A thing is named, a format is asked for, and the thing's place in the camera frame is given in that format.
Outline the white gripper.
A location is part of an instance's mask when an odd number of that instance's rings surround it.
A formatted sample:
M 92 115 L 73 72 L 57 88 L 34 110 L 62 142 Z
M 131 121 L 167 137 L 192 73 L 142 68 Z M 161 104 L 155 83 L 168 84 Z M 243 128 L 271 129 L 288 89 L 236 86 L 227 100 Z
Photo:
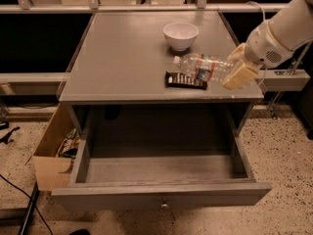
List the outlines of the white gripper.
M 241 43 L 228 56 L 232 71 L 223 79 L 222 85 L 229 90 L 243 87 L 258 77 L 262 66 L 276 68 L 292 55 L 293 50 L 284 46 L 275 37 L 269 21 L 264 21 L 250 33 L 246 44 Z

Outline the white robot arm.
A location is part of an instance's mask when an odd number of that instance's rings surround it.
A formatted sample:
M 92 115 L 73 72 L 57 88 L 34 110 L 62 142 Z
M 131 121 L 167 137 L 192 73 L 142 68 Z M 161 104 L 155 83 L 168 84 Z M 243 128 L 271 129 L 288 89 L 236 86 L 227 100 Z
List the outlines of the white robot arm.
M 243 87 L 257 78 L 261 68 L 276 68 L 312 40 L 313 0 L 291 0 L 228 56 L 234 65 L 221 84 L 227 89 Z

